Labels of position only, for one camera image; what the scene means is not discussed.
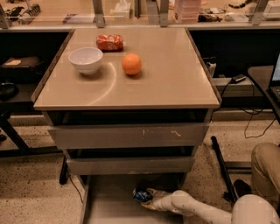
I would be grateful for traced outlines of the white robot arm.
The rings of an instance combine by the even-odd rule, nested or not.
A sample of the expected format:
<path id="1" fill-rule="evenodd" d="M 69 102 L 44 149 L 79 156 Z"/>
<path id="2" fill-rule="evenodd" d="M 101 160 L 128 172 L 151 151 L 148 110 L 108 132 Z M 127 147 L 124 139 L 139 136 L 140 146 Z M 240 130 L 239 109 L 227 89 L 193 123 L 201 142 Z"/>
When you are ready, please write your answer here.
<path id="1" fill-rule="evenodd" d="M 207 224 L 280 224 L 276 209 L 254 194 L 241 196 L 231 212 L 200 202 L 182 190 L 166 192 L 148 188 L 142 195 L 141 205 L 145 208 L 182 216 L 194 214 Z"/>

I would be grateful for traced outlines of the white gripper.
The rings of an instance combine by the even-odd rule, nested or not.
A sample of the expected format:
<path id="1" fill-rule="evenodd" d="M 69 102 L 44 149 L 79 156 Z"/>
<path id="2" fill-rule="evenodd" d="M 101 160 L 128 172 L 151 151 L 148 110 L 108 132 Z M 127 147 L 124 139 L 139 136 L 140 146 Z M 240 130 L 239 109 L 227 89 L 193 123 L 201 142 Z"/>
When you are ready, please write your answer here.
<path id="1" fill-rule="evenodd" d="M 152 196 L 152 201 L 143 202 L 142 207 L 153 211 L 173 211 L 175 209 L 172 204 L 172 193 L 153 188 L 148 188 L 147 191 Z"/>

